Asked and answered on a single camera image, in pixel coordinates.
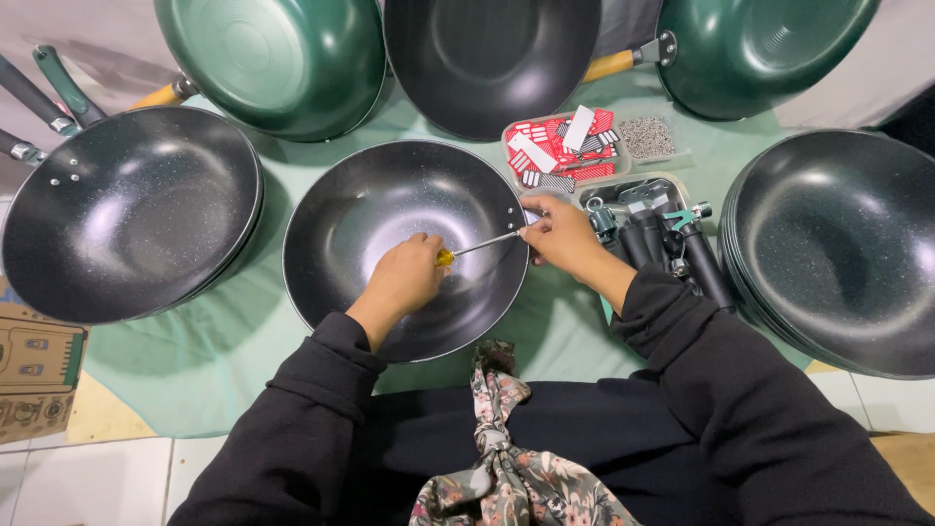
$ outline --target black sleeve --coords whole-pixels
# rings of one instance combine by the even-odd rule
[[[641,271],[611,328],[641,356],[750,525],[935,524],[867,432],[733,314]]]
[[[384,369],[360,325],[330,314],[240,417],[169,526],[324,523]]]

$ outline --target green pan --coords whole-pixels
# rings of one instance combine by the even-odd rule
[[[814,86],[867,29],[880,0],[664,0],[656,40],[596,59],[584,81],[656,62],[703,119],[734,121]]]
[[[386,73],[374,0],[154,0],[185,77],[241,123],[280,139],[360,124]]]

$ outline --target black sweater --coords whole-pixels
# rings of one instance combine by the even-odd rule
[[[611,329],[646,370],[533,382],[508,429],[590,469],[643,524],[935,525],[867,432],[713,301],[643,271]],[[467,387],[371,397],[384,369],[354,320],[329,315],[170,526],[405,524],[428,477],[478,458],[473,400]]]

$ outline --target white tile floor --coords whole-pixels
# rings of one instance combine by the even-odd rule
[[[935,432],[935,380],[809,377],[865,428]],[[160,526],[226,437],[64,446],[64,434],[0,446],[0,526]]]

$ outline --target white tag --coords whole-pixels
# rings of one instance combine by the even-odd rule
[[[545,153],[538,144],[532,141],[529,137],[522,133],[518,133],[510,139],[510,142],[507,143],[513,150],[520,150],[526,155],[529,155],[529,158],[532,159],[532,162],[539,167],[543,172],[550,172],[558,166],[558,161],[552,159],[552,156]]]
[[[587,137],[587,132],[591,129],[593,121],[594,112],[584,106],[579,106],[574,117],[571,117],[571,125],[565,133],[562,146],[578,152],[584,144],[584,138]]]

